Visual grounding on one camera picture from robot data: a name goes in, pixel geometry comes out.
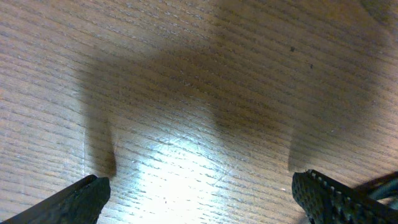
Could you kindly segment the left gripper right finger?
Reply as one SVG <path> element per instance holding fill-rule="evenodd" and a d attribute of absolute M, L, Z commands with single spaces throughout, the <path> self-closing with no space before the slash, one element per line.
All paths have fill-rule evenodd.
<path fill-rule="evenodd" d="M 305 212 L 300 223 L 397 224 L 397 172 L 355 188 L 315 170 L 296 172 L 292 195 Z"/>

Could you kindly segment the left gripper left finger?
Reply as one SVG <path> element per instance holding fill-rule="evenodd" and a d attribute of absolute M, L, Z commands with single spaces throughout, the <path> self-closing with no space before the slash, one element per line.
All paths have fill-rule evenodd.
<path fill-rule="evenodd" d="M 3 222 L 96 224 L 110 194 L 109 178 L 91 174 Z"/>

